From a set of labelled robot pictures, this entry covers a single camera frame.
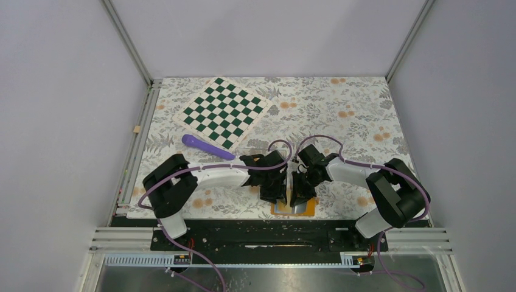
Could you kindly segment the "orange card holder wallet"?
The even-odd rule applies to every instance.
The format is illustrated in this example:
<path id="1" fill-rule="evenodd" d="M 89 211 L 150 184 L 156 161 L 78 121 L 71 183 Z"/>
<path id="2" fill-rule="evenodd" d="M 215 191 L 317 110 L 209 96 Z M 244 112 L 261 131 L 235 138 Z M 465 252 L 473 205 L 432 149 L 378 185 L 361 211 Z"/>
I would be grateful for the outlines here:
<path id="1" fill-rule="evenodd" d="M 291 216 L 291 217 L 314 217 L 315 216 L 315 210 L 316 206 L 318 205 L 318 199 L 312 198 L 311 200 L 307 201 L 306 203 L 292 207 L 290 214 L 275 214 L 274 213 L 274 205 L 271 204 L 271 215 L 277 215 L 277 216 Z"/>

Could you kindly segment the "clear plastic card box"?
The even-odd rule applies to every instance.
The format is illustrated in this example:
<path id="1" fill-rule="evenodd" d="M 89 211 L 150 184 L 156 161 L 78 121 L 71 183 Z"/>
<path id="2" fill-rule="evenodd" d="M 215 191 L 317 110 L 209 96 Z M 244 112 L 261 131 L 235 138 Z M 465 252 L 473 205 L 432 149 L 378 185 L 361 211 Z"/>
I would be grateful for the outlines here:
<path id="1" fill-rule="evenodd" d="M 286 158 L 288 156 L 288 149 L 287 148 L 277 148 L 273 147 L 271 150 L 267 150 L 267 148 L 253 148 L 253 147 L 239 147 L 235 150 L 235 155 L 240 157 L 243 155 L 251 156 L 251 155 L 268 155 L 269 153 L 272 153 L 273 151 L 278 151 L 283 158 Z"/>

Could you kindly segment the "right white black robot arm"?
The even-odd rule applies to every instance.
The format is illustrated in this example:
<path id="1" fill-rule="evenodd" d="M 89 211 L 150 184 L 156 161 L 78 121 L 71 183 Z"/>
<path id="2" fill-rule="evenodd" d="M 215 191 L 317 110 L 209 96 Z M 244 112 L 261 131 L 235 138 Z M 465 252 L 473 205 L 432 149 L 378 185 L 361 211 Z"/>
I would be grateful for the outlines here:
<path id="1" fill-rule="evenodd" d="M 325 156 L 314 145 L 303 148 L 297 157 L 305 170 L 292 173 L 291 207 L 316 197 L 316 187 L 324 182 L 344 182 L 370 191 L 375 209 L 349 228 L 349 243 L 359 251 L 370 246 L 373 237 L 382 231 L 404 227 L 430 204 L 426 190 L 400 159 L 383 165 L 367 164 L 341 159 L 337 153 Z"/>

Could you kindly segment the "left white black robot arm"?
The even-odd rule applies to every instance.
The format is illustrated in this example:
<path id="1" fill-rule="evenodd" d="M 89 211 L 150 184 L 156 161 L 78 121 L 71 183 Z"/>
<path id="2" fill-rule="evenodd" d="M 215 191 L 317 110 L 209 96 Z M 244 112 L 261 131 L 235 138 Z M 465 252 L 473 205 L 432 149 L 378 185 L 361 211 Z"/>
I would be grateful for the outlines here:
<path id="1" fill-rule="evenodd" d="M 275 203 L 286 199 L 287 165 L 287 159 L 277 150 L 213 164 L 190 163 L 182 154 L 175 154 L 143 179 L 144 196 L 164 229 L 166 243 L 180 250 L 189 241 L 181 210 L 196 190 L 257 186 L 262 200 Z"/>

